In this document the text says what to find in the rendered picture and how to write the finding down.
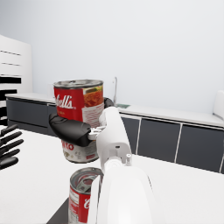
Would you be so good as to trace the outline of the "red soup can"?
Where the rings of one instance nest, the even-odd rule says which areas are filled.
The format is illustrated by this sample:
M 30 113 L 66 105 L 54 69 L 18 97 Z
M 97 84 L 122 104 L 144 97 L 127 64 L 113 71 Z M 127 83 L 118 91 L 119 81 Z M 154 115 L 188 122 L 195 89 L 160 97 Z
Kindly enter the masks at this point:
M 87 224 L 93 181 L 103 173 L 99 168 L 79 169 L 70 178 L 68 198 L 68 224 Z
M 92 128 L 99 126 L 104 109 L 102 80 L 65 80 L 53 85 L 59 116 L 88 123 Z M 70 162 L 86 163 L 98 158 L 95 141 L 86 147 L 61 142 L 64 156 Z

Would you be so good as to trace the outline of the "silver kitchen faucet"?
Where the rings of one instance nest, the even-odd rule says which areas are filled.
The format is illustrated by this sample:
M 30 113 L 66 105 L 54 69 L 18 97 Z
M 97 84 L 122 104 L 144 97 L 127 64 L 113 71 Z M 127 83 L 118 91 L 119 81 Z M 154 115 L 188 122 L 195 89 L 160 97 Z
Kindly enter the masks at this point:
M 114 93 L 114 104 L 116 105 L 116 94 L 117 94 L 117 77 L 114 78 L 113 83 L 115 84 L 115 93 Z

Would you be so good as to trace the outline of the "dark kitchen counter cabinets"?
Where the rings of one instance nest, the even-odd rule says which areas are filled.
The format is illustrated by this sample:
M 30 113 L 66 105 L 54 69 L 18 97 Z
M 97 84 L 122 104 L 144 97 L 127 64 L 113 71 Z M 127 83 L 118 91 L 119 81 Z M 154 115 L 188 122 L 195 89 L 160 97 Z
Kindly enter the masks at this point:
M 8 124 L 51 136 L 55 103 L 41 94 L 8 94 Z M 224 174 L 224 120 L 202 114 L 120 104 L 134 154 Z

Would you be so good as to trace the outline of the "white tall cabinet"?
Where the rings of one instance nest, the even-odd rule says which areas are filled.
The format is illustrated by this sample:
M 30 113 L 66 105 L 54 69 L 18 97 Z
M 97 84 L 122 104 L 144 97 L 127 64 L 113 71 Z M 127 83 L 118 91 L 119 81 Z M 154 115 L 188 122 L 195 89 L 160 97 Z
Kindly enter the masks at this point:
M 0 125 L 7 124 L 5 95 L 31 91 L 31 46 L 0 35 Z

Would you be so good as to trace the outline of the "dark grey square mat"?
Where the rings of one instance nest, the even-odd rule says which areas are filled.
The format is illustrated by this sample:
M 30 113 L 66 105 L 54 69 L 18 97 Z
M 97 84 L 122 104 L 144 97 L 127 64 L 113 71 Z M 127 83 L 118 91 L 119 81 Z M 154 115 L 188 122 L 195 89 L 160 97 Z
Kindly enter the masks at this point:
M 64 201 L 46 224 L 68 224 L 68 199 Z

